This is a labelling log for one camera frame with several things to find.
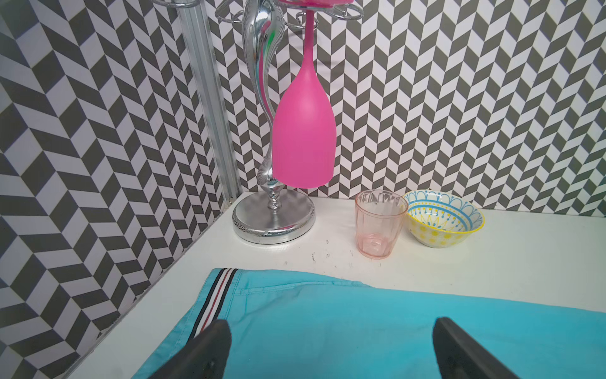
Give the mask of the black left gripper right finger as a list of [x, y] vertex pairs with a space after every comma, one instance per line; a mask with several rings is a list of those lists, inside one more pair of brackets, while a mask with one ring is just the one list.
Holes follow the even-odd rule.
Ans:
[[442, 378], [518, 378], [449, 317], [437, 318], [432, 343]]

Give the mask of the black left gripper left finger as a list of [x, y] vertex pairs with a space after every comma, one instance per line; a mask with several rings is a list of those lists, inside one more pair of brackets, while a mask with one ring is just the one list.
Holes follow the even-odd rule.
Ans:
[[215, 320], [154, 372], [150, 379], [221, 379], [227, 366], [231, 342], [227, 321]]

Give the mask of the turquoise long pants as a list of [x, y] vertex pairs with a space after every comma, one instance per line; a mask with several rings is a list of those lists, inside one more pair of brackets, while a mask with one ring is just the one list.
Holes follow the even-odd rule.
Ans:
[[224, 320], [232, 335], [227, 378], [438, 378], [432, 330], [440, 317], [521, 378], [605, 376], [600, 312], [217, 268], [137, 377], [152, 376], [212, 322]]

